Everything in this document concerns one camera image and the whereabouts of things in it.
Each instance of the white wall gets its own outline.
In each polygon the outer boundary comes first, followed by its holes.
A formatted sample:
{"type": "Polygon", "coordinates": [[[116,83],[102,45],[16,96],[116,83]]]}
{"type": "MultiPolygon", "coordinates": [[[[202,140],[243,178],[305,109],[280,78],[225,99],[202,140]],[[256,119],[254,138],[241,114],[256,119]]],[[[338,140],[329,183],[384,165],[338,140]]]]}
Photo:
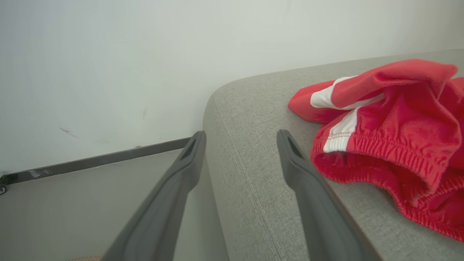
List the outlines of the white wall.
{"type": "Polygon", "coordinates": [[[239,78],[462,48],[463,11],[461,0],[1,0],[0,171],[188,137],[209,95],[239,78]]]}

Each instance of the white stripe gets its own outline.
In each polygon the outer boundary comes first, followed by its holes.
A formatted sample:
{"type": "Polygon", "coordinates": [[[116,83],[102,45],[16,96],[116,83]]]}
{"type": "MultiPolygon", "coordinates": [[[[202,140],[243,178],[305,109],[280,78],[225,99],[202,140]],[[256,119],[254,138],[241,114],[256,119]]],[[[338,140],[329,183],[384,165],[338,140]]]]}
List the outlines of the white stripe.
{"type": "Polygon", "coordinates": [[[324,145],[324,152],[347,151],[348,141],[358,124],[358,108],[350,111],[343,119],[330,129],[324,145]]]}
{"type": "Polygon", "coordinates": [[[335,85],[341,81],[346,79],[350,79],[355,76],[351,77],[342,77],[329,86],[324,90],[317,91],[313,93],[311,96],[311,105],[315,108],[331,108],[337,110],[351,110],[349,113],[343,117],[343,119],[335,124],[329,133],[329,137],[324,145],[324,152],[329,153],[333,151],[347,151],[348,141],[351,135],[356,131],[356,126],[358,124],[358,110],[359,108],[376,103],[385,99],[385,94],[381,93],[373,98],[357,101],[351,105],[348,105],[343,108],[338,108],[332,103],[332,94],[334,92],[335,85]]]}
{"type": "Polygon", "coordinates": [[[356,76],[357,75],[338,78],[331,86],[323,90],[316,91],[315,93],[313,93],[313,95],[311,95],[311,106],[313,106],[314,108],[340,109],[332,103],[332,93],[334,92],[335,84],[356,76]]]}
{"type": "Polygon", "coordinates": [[[346,107],[343,107],[343,108],[338,108],[337,106],[335,106],[333,103],[332,103],[332,94],[334,93],[334,88],[335,88],[335,85],[341,81],[344,81],[346,79],[350,79],[350,78],[353,78],[353,77],[356,77],[357,75],[354,75],[354,76],[349,76],[349,77],[341,77],[337,80],[335,80],[335,82],[323,89],[323,90],[320,90],[320,91],[316,91],[315,93],[313,93],[313,95],[311,95],[311,106],[313,106],[314,108],[331,108],[331,109],[337,109],[337,110],[344,110],[344,111],[349,111],[349,110],[352,110],[354,108],[358,108],[358,107],[362,107],[362,106],[365,106],[365,105],[369,105],[369,104],[373,104],[375,102],[378,102],[380,100],[383,100],[385,99],[385,94],[384,93],[381,93],[373,98],[370,98],[370,99],[367,99],[367,100],[362,100],[362,101],[357,101],[351,105],[348,105],[346,107]]]}

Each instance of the red fabric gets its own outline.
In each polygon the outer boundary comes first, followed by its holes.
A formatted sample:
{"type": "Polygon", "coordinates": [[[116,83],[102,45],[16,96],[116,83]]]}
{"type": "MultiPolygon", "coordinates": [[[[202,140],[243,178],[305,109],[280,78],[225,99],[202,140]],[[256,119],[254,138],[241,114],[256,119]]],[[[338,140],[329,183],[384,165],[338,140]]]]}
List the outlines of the red fabric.
{"type": "Polygon", "coordinates": [[[299,90],[289,108],[324,123],[311,151],[323,175],[386,189],[405,217],[464,241],[464,78],[451,79],[456,72],[454,65],[405,60],[336,83],[332,108],[316,106],[312,96],[334,81],[299,90]],[[350,108],[373,97],[381,100],[350,108]],[[340,129],[349,113],[356,113],[355,127],[340,129]],[[340,149],[334,141],[344,137],[340,149]]]}

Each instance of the gray floor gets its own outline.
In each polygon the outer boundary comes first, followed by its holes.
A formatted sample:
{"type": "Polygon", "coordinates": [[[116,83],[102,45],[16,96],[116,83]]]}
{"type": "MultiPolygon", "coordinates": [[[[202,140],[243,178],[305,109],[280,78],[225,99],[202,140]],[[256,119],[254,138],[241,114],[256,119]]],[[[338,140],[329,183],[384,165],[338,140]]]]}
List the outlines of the gray floor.
{"type": "MultiPolygon", "coordinates": [[[[103,255],[179,153],[11,185],[0,196],[0,260],[103,255]]],[[[228,260],[207,171],[187,199],[174,260],[228,260]]]]}

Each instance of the gray sofa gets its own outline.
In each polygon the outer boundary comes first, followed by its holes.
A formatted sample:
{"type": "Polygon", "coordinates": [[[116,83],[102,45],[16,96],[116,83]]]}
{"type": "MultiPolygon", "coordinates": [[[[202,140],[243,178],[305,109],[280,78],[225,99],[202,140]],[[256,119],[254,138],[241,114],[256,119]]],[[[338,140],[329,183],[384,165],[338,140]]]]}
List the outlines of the gray sofa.
{"type": "MultiPolygon", "coordinates": [[[[203,119],[206,158],[231,261],[309,259],[276,134],[289,130],[309,155],[320,125],[287,108],[292,96],[308,85],[410,58],[455,64],[458,76],[464,76],[464,49],[459,49],[258,75],[226,84],[211,96],[203,119]]],[[[384,260],[464,260],[464,243],[404,218],[387,192],[365,183],[328,183],[384,260]]]]}

